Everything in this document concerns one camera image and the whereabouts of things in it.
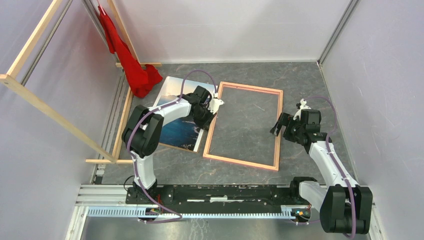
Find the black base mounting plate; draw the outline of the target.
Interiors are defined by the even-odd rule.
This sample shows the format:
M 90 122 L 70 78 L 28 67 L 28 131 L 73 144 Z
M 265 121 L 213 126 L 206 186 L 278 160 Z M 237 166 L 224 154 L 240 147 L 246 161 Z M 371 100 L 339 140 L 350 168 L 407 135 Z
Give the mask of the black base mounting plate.
M 220 184 L 157 185 L 146 193 L 139 186 L 127 189 L 127 205 L 149 205 L 153 213 L 277 214 L 282 207 L 311 209 L 294 185 Z

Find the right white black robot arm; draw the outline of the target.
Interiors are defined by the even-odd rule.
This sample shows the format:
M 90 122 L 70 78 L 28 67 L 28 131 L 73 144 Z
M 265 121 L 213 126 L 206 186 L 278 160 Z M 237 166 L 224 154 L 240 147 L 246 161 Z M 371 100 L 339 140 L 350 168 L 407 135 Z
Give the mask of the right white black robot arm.
M 289 199 L 295 204 L 308 201 L 319 212 L 321 227 L 326 233 L 347 237 L 366 235 L 371 225 L 373 193 L 348 173 L 336 154 L 330 135 L 321 131 L 321 112 L 300 109 L 295 115 L 281 113 L 270 130 L 304 147 L 324 178 L 326 188 L 312 178 L 297 177 L 289 189 Z

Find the landscape photo print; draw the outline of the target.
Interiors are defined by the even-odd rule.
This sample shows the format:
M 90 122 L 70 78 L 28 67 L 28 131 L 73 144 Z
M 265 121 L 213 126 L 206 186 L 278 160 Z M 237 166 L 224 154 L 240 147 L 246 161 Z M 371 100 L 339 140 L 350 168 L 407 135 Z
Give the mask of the landscape photo print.
M 181 78 L 166 77 L 153 106 L 164 105 L 178 98 L 182 82 Z M 199 122 L 194 121 L 191 115 L 173 120 L 162 127 L 159 144 L 197 153 L 204 131 L 209 129 L 213 119 L 211 116 L 203 127 L 199 127 Z

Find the pink wooden picture frame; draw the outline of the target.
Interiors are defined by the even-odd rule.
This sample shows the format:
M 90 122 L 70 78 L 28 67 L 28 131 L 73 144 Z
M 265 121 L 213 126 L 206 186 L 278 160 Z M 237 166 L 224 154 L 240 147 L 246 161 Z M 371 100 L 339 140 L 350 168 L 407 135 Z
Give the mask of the pink wooden picture frame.
M 278 171 L 281 138 L 270 130 L 283 110 L 281 89 L 225 82 L 210 124 L 203 157 L 247 167 Z

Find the red cloth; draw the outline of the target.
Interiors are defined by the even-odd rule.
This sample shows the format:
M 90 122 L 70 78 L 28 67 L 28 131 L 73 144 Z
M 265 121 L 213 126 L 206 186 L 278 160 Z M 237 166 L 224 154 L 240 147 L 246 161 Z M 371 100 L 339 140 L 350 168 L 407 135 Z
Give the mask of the red cloth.
M 99 21 L 105 31 L 109 52 L 117 54 L 125 72 L 130 90 L 134 96 L 144 98 L 152 88 L 163 80 L 158 70 L 152 64 L 145 68 L 134 58 L 128 45 L 121 39 L 118 31 L 101 5 L 98 6 Z

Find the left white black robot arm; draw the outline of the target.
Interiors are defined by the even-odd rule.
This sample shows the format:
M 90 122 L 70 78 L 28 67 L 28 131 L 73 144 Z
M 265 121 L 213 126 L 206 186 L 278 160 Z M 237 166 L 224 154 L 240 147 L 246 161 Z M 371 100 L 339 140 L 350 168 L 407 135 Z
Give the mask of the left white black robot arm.
M 121 139 L 127 148 L 134 169 L 130 198 L 139 197 L 145 204 L 157 198 L 157 178 L 154 174 L 153 155 L 164 137 L 171 143 L 187 144 L 188 137 L 205 131 L 217 115 L 223 101 L 208 89 L 197 86 L 193 92 L 170 96 L 153 107 L 138 105 L 131 114 Z

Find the wooden rack frame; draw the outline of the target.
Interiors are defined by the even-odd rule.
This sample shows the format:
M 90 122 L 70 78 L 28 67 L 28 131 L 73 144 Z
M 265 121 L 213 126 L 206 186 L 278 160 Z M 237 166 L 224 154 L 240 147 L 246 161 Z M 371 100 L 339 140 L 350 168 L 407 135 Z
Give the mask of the wooden rack frame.
M 101 144 L 121 70 L 81 0 L 59 4 L 16 80 Z M 0 87 L 0 161 L 73 164 L 100 155 L 7 86 Z

